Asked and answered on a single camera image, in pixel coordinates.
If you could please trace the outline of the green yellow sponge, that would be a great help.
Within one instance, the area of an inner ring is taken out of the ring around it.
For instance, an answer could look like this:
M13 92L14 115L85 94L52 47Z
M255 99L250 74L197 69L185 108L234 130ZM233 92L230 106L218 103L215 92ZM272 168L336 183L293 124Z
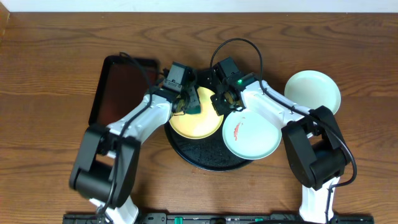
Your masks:
M186 114L200 114L201 113L201 105L196 105L185 110Z

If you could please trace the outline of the yellow plate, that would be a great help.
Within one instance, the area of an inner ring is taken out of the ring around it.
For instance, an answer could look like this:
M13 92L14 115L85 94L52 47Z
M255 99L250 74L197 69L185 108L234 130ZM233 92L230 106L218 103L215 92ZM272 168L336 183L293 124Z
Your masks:
M224 116L218 116L210 97L215 93L208 88L199 87L198 96L201 112L198 114L178 114L169 123L179 135L189 139L203 139L214 134L221 126Z

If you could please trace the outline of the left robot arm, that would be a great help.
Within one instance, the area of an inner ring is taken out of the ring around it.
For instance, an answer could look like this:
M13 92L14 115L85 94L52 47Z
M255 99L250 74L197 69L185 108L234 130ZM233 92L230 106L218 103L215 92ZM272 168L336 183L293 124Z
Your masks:
M173 63L161 86L150 84L142 101L106 126L92 123L80 144L69 186L96 205L98 219L135 223L139 209L130 196L141 145L172 115L198 108L197 71Z

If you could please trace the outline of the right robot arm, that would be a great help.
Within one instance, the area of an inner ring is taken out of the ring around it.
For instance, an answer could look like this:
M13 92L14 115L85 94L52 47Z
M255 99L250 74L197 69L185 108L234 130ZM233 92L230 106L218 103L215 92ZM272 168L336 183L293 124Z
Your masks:
M241 72L230 57L211 63L210 71L218 81L213 107L227 116L222 130L227 148L238 157L257 160L283 143L290 169L302 184L300 216L307 222L330 223L334 189L342 185L340 176L353 162L335 110L289 100L256 74Z

